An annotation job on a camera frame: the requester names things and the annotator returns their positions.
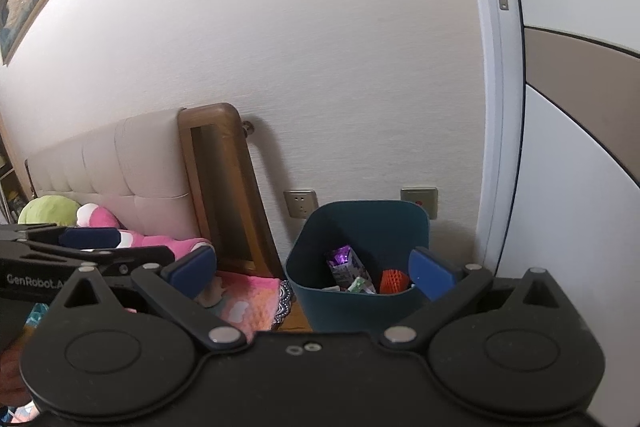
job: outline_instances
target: black gap line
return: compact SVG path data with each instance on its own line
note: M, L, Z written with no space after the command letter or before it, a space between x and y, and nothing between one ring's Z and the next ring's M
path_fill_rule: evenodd
M513 181L513 196L511 197L511 206L509 208L509 217L507 218L507 227L504 231L504 237L502 238L502 245L500 247L500 253L498 255L498 262L495 264L495 273L498 273L500 267L500 261L502 260L502 253L504 252L504 245L507 242L507 235L509 234L509 226L511 224L511 216L513 216L513 205L516 201L516 191L518 190L518 178L520 177L520 162L522 161L522 140L524 139L524 114L526 110L526 87L527 87L527 55L525 51L524 40L524 19L522 17L522 0L518 0L518 8L520 10L520 38L522 39L522 120L520 122L520 147L518 148L518 164L516 165L516 179Z
M587 129L585 126L583 126L580 122L578 122L577 120L575 120L574 117L572 117L567 111L565 111L562 107L560 107L556 102L554 102L553 100L551 100L546 94L544 94L542 91L540 91L539 89L536 89L535 87L533 87L531 84L527 84L527 86L529 86L531 89L533 89L536 93L538 93L542 98L544 98L547 102L549 102L551 105L553 105L557 110L561 111L567 118L569 118L569 120L571 120L572 122L574 122L578 127L580 127L580 129L582 129L583 131L585 131L585 133L587 133L592 140L594 140L594 142L596 142L600 147L602 147L604 149L604 151L613 158L613 160L620 166L620 168L626 172L626 174L629 176L629 178L631 178L631 181L633 181L638 188L640 188L640 180L638 178L636 178L634 176L634 174L626 168L626 166L618 159L618 157L613 154L609 148L604 145L604 143L602 143L591 131L589 131L589 129Z
M575 33L568 33L568 32L561 32L558 30L551 30L549 28L540 28L538 26L525 26L525 28L528 28L529 30L537 30L539 32L546 32L546 33L553 33L555 35L562 35L563 37L569 37L572 39L577 39L579 41L584 41L584 42L589 42L590 44L596 44L597 46L602 46L603 48L608 48L610 50L614 50L615 52L618 53L623 53L625 55L629 55L630 57L633 58L640 58L640 53L630 50L628 48L623 48L621 46L617 46L615 44L610 44L610 42L604 42L604 41L599 41L598 39L593 39L591 37L585 37L582 35L578 35Z

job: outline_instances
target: green plush toy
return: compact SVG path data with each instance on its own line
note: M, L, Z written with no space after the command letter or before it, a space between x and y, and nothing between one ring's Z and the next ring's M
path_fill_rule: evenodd
M64 196L43 196L27 203L20 213L18 223L20 225L56 223L61 227L74 227L78 208L80 203Z

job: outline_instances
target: trash can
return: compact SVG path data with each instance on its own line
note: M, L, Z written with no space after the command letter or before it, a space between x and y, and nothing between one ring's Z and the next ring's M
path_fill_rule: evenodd
M314 331L376 335L426 302L417 287L392 295L322 290L335 285L325 254L344 245L353 248L379 288L384 270L408 274L410 252L429 246L429 217L408 201L336 201L313 212L285 271Z

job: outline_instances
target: tufted cushion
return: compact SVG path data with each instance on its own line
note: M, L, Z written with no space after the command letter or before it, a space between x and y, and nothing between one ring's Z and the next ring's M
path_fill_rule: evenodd
M198 237L178 137L179 112L127 118L30 156L36 194L101 204L126 229L144 235Z

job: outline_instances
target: human hand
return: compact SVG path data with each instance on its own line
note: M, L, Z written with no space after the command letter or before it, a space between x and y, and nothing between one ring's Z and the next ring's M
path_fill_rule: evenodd
M0 355L0 404L9 407L21 407L31 401L31 396L20 376L20 354L25 337L15 341Z

